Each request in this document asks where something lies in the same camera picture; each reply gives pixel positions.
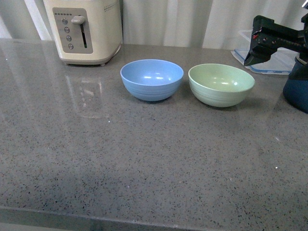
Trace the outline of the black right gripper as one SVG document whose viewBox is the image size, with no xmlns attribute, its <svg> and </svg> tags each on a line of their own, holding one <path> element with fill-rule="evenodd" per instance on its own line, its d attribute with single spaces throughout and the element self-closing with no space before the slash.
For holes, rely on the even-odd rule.
<svg viewBox="0 0 308 231">
<path fill-rule="evenodd" d="M 244 66 L 265 63 L 277 52 L 286 48 L 296 52 L 308 51 L 308 16 L 302 18 L 304 28 L 295 30 L 276 24 L 273 19 L 258 15 L 253 20 L 250 50 Z"/>
</svg>

